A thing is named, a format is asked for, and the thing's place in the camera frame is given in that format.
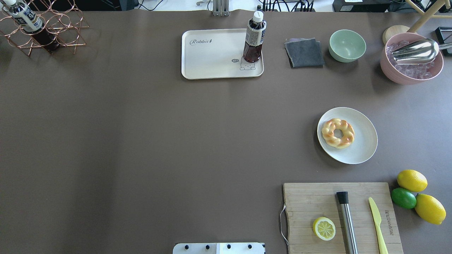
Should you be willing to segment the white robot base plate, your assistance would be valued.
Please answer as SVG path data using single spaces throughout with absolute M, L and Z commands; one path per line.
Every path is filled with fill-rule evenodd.
M 179 243 L 173 254 L 265 254 L 264 243 L 226 242 L 226 243 Z

